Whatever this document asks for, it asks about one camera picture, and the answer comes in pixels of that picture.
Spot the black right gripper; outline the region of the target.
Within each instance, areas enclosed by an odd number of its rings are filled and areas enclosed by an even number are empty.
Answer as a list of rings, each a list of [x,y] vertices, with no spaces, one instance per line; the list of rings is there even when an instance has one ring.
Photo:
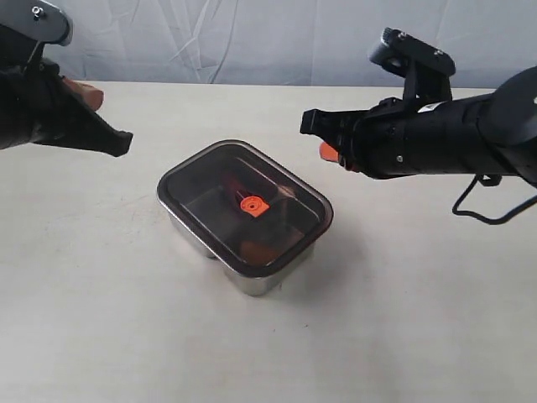
[[[347,171],[361,173],[374,180],[391,180],[415,175],[414,170],[396,170],[401,153],[375,165],[374,153],[383,146],[395,145],[397,122],[415,113],[414,98],[384,98],[367,110],[303,112],[300,133],[314,135],[323,143],[319,155],[324,161],[337,162]]]

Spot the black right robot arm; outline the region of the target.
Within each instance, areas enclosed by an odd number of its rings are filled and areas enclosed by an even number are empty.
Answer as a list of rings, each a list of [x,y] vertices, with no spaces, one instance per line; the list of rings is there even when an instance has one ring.
[[[311,109],[302,115],[300,133],[330,145],[345,169],[375,180],[501,175],[535,185],[536,69],[475,97],[389,97],[366,110]]]

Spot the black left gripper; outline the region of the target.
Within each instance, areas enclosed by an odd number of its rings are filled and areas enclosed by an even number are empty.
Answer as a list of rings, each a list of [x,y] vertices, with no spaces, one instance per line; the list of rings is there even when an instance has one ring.
[[[1,148],[38,144],[121,157],[133,134],[116,130],[96,111],[104,91],[63,77],[50,60],[1,68]]]

